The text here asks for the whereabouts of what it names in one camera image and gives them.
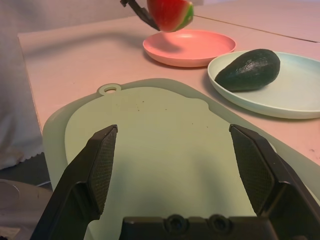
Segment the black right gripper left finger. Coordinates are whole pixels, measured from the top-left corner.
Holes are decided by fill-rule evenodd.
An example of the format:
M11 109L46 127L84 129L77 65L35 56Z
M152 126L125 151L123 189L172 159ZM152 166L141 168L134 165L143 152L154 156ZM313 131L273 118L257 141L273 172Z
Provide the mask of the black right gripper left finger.
M82 240L99 220L112 176L117 125L93 134L68 164L32 235L33 240Z

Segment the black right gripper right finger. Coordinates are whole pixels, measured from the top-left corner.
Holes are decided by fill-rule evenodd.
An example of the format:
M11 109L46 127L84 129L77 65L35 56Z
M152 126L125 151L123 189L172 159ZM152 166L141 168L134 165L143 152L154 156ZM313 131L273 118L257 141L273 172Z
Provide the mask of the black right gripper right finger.
M294 169L257 132L229 127L238 172L258 217L279 240L318 240L320 206Z

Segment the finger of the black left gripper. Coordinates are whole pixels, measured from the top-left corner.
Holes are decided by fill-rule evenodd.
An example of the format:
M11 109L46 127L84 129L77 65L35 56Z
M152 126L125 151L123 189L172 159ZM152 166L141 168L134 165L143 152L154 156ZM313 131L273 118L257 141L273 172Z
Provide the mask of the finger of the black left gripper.
M129 5L131 9L135 12L135 14L147 25L152 27L153 29L160 31L159 27L157 26L156 22L149 14L149 12L144 8L141 7L136 0L120 0L120 3L123 7Z

